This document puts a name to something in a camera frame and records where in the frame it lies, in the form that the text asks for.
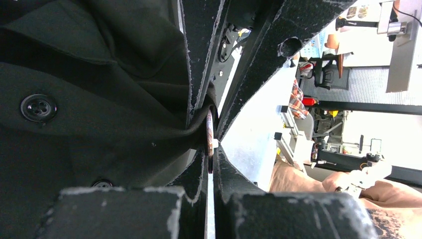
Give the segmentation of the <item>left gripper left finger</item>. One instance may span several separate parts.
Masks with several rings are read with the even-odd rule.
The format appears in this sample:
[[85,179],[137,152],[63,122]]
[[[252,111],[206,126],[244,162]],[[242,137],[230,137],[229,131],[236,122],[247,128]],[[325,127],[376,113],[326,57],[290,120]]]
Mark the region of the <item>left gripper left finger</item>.
[[63,189],[41,224],[43,239],[204,239],[208,158],[198,150],[163,187]]

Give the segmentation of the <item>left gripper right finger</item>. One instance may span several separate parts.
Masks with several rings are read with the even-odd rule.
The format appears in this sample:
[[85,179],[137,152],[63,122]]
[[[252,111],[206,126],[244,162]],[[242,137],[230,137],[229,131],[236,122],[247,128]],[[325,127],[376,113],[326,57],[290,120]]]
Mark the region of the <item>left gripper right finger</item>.
[[268,193],[228,160],[213,155],[215,236],[218,239],[375,239],[372,220],[346,193]]

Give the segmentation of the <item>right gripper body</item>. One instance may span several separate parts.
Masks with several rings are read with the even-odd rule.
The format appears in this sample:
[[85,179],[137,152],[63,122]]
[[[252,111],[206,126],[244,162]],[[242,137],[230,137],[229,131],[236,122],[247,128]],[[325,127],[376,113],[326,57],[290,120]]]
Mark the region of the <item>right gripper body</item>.
[[211,68],[211,82],[215,88],[218,108],[221,108],[221,102],[227,94],[228,81],[234,75],[234,68],[253,29],[261,3],[260,0],[229,1],[227,13],[223,18],[225,22],[217,31],[219,43]]

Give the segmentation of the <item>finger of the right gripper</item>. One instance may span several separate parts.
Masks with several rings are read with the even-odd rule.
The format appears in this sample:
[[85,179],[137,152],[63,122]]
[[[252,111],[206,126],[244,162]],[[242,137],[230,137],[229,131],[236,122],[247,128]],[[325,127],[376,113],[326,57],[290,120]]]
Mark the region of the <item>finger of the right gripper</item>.
[[229,9],[228,0],[180,0],[189,94],[186,125],[203,106]]
[[243,106],[352,0],[264,0],[219,114],[223,139]]

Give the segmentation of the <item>round silver brooch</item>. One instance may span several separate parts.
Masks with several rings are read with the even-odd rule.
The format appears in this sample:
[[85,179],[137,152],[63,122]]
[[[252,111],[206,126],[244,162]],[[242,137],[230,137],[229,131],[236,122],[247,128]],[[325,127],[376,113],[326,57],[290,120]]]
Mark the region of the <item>round silver brooch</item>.
[[208,156],[213,157],[214,150],[219,147],[219,140],[214,137],[213,116],[211,110],[208,110],[206,117],[207,129],[207,150]]

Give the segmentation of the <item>black shirt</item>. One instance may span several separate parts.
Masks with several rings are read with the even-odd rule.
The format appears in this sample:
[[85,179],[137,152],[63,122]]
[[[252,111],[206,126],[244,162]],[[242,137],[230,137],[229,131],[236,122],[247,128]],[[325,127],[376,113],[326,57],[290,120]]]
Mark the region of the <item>black shirt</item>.
[[31,239],[69,187],[142,187],[206,137],[187,123],[169,0],[0,3],[0,236]]

